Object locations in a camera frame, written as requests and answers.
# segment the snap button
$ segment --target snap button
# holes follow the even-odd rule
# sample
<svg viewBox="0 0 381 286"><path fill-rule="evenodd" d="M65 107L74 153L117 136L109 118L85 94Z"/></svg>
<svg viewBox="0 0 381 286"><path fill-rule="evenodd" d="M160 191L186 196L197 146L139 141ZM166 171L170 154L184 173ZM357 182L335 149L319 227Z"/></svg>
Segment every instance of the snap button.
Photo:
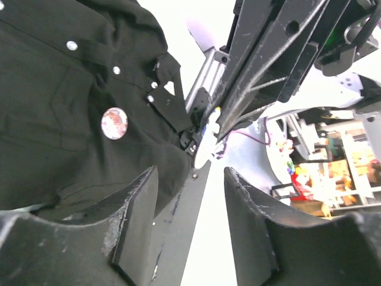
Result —
<svg viewBox="0 0 381 286"><path fill-rule="evenodd" d="M78 44L73 41L68 41L66 47L71 51L76 51L78 49Z"/></svg>
<svg viewBox="0 0 381 286"><path fill-rule="evenodd" d="M113 72L114 72L115 74L120 74L121 70L120 70L119 67L113 67Z"/></svg>
<svg viewBox="0 0 381 286"><path fill-rule="evenodd" d="M118 140L122 138L128 129L126 113L117 107L108 109L102 116L101 129L108 139Z"/></svg>
<svg viewBox="0 0 381 286"><path fill-rule="evenodd" d="M147 100L148 102L153 103L155 101L155 98L152 95L148 95Z"/></svg>

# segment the purple wire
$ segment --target purple wire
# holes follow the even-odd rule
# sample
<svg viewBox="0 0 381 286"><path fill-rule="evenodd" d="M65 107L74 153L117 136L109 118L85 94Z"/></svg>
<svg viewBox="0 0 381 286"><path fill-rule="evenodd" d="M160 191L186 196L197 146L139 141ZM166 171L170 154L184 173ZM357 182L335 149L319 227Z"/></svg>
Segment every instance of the purple wire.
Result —
<svg viewBox="0 0 381 286"><path fill-rule="evenodd" d="M226 148L227 148L227 141L229 140L229 137L231 136L231 134L234 134L234 133L245 135L246 137L254 140L255 142L257 142L259 144L269 146L271 144L271 137L270 137L270 134L269 134L268 129L267 129L267 117L264 118L263 122L264 122L264 131L267 134L268 142L263 142L263 141L255 138L255 137L251 136L250 134L247 134L246 132L242 132L239 130L233 130L233 131L229 132L229 134L226 136L226 139L224 140L224 143L223 143L223 149L220 152L216 153L217 154L217 160L221 159L224 156Z"/></svg>

